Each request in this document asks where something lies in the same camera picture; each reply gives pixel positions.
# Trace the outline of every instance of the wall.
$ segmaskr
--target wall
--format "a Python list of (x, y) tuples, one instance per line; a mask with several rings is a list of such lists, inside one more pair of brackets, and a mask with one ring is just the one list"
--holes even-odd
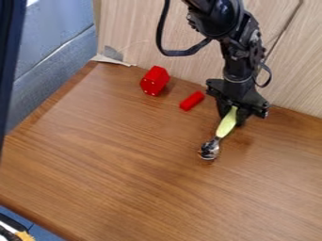
[[(318, 17), (322, 2), (247, 0), (245, 5), (261, 24), (265, 46), (271, 51), (268, 65), (274, 82), (261, 92), (273, 104), (322, 117), (322, 17)], [(99, 51), (111, 46), (126, 62), (146, 69), (161, 65), (171, 75), (200, 84), (221, 77), (223, 61), (216, 42), (195, 56), (165, 57), (158, 52), (154, 39), (162, 7), (162, 0), (103, 0)], [(202, 39), (185, 16), (185, 4), (172, 0), (164, 36), (167, 48), (186, 48)]]

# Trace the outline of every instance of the wooden tabletop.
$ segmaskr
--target wooden tabletop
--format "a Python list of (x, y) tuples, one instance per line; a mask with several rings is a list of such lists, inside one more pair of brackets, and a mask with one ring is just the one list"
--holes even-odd
[(200, 86), (173, 78), (155, 98), (144, 73), (90, 62), (17, 127), (1, 203), (69, 240), (322, 240), (322, 120), (272, 108), (204, 165), (214, 100), (184, 112)]

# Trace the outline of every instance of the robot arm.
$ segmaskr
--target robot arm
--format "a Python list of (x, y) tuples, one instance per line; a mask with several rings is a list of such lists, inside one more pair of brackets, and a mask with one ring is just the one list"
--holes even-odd
[[(165, 0), (156, 33), (160, 52), (165, 56), (191, 56), (210, 41), (217, 40), (225, 59), (223, 79), (208, 79), (206, 85), (207, 93), (217, 100), (220, 117), (224, 118), (233, 107), (237, 108), (237, 126), (243, 125), (251, 115), (267, 117), (270, 104), (257, 92), (256, 86), (266, 87), (272, 74), (264, 63), (266, 49), (256, 19), (245, 11), (242, 0), (183, 2), (188, 6), (188, 23), (205, 39), (187, 50), (165, 50), (162, 47), (162, 33), (170, 4), (170, 0)], [(269, 73), (269, 78), (260, 86), (256, 79), (261, 69)]]

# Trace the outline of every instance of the wood grain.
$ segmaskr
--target wood grain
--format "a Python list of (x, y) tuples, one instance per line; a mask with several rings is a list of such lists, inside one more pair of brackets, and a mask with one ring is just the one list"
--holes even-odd
[(196, 155), (218, 122), (199, 85), (154, 98), (140, 68), (89, 65), (7, 138), (0, 201), (69, 240), (320, 241), (322, 121), (281, 108)]
[[(171, 75), (202, 85), (208, 78), (221, 77), (223, 61), (215, 41), (195, 56), (165, 57), (158, 52), (155, 29), (163, 3), (162, 0), (104, 0), (99, 51), (108, 45), (123, 53), (125, 62), (145, 69), (153, 65), (164, 66)], [(270, 49), (296, 9), (298, 0), (247, 0), (245, 4), (258, 19), (266, 47)], [(164, 36), (167, 48), (187, 48), (203, 38), (187, 24), (186, 14), (186, 5), (181, 0), (171, 1)]]
[(264, 95), (322, 118), (322, 2), (305, 1), (269, 59), (275, 83)]

